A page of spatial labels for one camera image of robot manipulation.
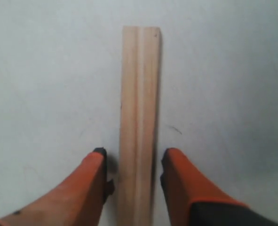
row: gray surface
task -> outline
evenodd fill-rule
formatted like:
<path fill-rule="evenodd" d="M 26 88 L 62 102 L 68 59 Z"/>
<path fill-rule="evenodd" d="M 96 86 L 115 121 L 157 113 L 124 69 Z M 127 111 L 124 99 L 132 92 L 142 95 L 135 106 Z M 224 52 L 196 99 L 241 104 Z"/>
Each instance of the gray surface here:
<path fill-rule="evenodd" d="M 179 147 L 278 220 L 278 0 L 0 0 L 0 216 L 96 146 L 118 158 L 123 25 L 163 33 L 158 163 Z M 159 184 L 155 196 L 169 225 Z"/>

